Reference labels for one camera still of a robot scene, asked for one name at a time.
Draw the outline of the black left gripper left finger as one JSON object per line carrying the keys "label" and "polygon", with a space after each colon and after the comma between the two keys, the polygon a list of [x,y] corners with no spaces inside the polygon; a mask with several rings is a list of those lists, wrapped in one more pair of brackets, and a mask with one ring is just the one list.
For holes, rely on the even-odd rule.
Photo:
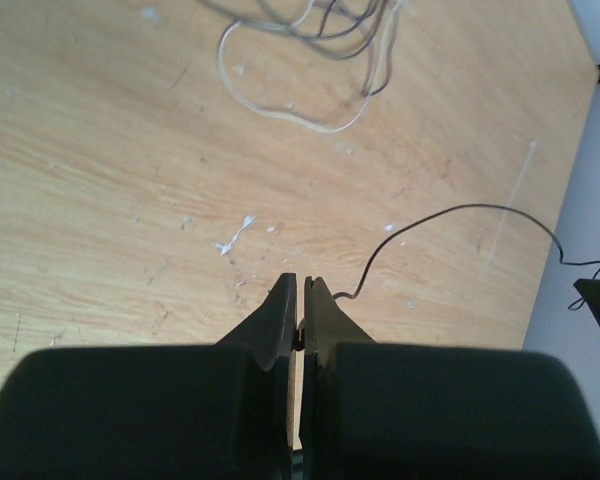
{"label": "black left gripper left finger", "polygon": [[296,278],[212,345],[25,356],[0,389],[0,479],[288,479]]}

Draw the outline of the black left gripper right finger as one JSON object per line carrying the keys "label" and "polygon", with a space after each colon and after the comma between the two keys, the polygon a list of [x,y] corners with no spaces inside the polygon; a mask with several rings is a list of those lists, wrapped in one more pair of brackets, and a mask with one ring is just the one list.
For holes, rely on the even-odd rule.
{"label": "black left gripper right finger", "polygon": [[304,296],[308,479],[600,479],[600,440],[558,359],[378,343],[324,280]]}

